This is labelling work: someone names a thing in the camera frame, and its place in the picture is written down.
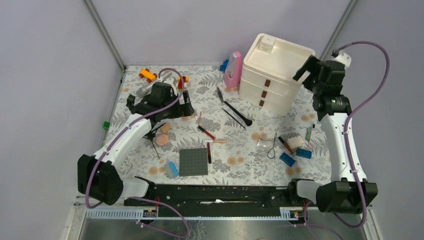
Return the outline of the cream three-drawer organizer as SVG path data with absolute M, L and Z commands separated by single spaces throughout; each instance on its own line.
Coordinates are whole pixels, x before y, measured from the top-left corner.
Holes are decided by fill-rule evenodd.
M 302 87 L 303 78 L 295 81 L 293 76 L 316 52 L 276 37 L 272 52 L 266 53 L 259 50 L 263 36 L 271 35 L 258 34 L 243 59 L 238 94 L 253 106 L 285 116 Z

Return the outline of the white cosmetic box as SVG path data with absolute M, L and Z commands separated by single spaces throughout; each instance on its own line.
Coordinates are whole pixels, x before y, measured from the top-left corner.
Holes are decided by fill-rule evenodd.
M 259 42 L 258 49 L 262 52 L 270 54 L 276 43 L 276 37 L 264 35 Z

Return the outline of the black makeup brush large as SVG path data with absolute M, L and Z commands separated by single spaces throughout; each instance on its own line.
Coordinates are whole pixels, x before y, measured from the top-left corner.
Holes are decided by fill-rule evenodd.
M 251 119 L 246 118 L 242 113 L 240 113 L 237 109 L 235 109 L 232 105 L 230 105 L 227 101 L 224 101 L 226 104 L 236 115 L 238 115 L 247 126 L 251 126 L 253 121 Z

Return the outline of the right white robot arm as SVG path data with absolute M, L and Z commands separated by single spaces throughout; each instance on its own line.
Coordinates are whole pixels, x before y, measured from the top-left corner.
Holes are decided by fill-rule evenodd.
M 378 194 L 377 184 L 369 182 L 360 164 L 352 133 L 352 108 L 341 91 L 350 59 L 343 53 L 321 61 L 310 55 L 293 79 L 313 93 L 313 109 L 326 135 L 331 157 L 331 179 L 319 184 L 309 179 L 292 179 L 287 201 L 293 206 L 310 200 L 322 213 L 360 214 Z

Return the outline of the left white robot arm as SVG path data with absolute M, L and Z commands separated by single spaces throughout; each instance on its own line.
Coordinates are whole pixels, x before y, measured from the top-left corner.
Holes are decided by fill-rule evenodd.
M 155 192 L 142 177 L 123 178 L 118 173 L 129 152 L 153 127 L 167 119 L 194 114 L 187 90 L 178 92 L 165 82 L 152 82 L 150 91 L 136 103 L 129 95 L 126 106 L 130 110 L 118 133 L 92 155 L 83 154 L 77 161 L 77 190 L 87 199 L 93 198 L 107 205 L 119 199 L 136 197 L 144 206 L 152 204 Z

